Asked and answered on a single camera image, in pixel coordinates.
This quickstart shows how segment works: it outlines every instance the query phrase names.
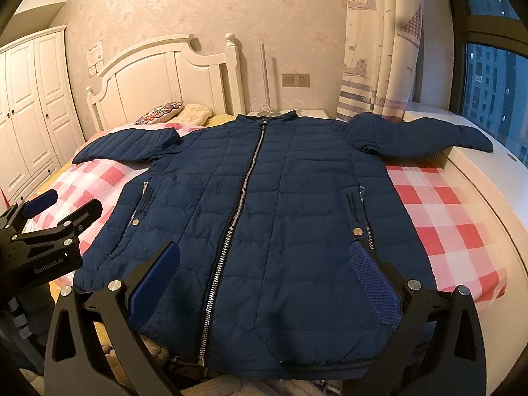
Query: jacket collar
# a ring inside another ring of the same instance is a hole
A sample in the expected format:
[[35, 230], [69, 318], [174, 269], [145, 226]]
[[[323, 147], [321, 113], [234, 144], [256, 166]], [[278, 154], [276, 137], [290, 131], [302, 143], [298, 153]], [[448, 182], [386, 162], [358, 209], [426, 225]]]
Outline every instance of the jacket collar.
[[236, 118], [237, 123], [258, 123], [259, 121], [267, 120], [268, 123], [280, 123], [280, 122], [289, 122], [291, 120], [297, 119], [299, 116], [295, 112], [295, 110], [289, 111], [288, 113], [284, 113], [283, 115], [276, 116], [276, 117], [269, 117], [269, 116], [244, 116], [244, 115], [238, 115]]

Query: silver screw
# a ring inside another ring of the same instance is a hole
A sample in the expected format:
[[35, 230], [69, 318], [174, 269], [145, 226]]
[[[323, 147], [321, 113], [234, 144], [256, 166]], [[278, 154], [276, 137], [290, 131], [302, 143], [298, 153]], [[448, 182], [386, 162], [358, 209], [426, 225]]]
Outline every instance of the silver screw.
[[422, 283], [420, 283], [418, 280], [409, 280], [407, 282], [407, 286], [411, 290], [420, 290], [422, 288]]
[[62, 296], [68, 296], [71, 293], [71, 286], [67, 285], [64, 289], [61, 290]]
[[471, 292], [469, 291], [469, 289], [465, 286], [465, 285], [461, 285], [458, 287], [458, 292], [462, 295], [462, 296], [468, 296]]
[[108, 283], [108, 289], [112, 292], [115, 292], [116, 290], [119, 290], [123, 284], [119, 280], [112, 280], [110, 283]]

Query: cabinet door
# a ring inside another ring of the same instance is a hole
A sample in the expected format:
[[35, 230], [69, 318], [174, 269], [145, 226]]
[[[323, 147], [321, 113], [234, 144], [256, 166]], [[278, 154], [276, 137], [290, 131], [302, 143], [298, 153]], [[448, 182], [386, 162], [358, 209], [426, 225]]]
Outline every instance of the cabinet door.
[[84, 143], [68, 82], [63, 33], [35, 39], [35, 70], [49, 137], [61, 165]]
[[24, 158], [18, 147], [5, 88], [5, 54], [0, 54], [0, 187], [11, 198], [29, 180]]
[[13, 126], [31, 175], [54, 155], [36, 87], [33, 46], [33, 40], [30, 40], [8, 50], [5, 61], [7, 98]]

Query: headboard panel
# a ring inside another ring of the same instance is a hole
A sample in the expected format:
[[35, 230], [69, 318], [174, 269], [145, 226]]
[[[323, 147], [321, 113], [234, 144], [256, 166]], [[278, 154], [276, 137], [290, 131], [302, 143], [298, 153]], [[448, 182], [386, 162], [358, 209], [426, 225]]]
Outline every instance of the headboard panel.
[[[234, 34], [226, 34], [225, 53], [198, 55], [191, 47], [193, 34], [157, 37], [139, 43], [113, 58], [98, 74], [101, 91], [86, 91], [97, 131], [134, 122], [150, 109], [170, 101], [202, 104], [215, 115], [245, 114], [240, 59]], [[224, 82], [225, 70], [228, 81]], [[224, 90], [224, 84], [230, 91]]]

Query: window frame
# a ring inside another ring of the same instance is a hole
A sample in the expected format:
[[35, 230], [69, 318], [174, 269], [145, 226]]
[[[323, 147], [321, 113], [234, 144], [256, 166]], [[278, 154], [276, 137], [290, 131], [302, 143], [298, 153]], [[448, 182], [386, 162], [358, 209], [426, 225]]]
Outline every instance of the window frame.
[[453, 17], [455, 45], [449, 109], [461, 115], [464, 107], [467, 74], [467, 45], [496, 47], [528, 58], [528, 30], [521, 21], [516, 19], [492, 15], [472, 15], [468, 0], [449, 0], [449, 3]]

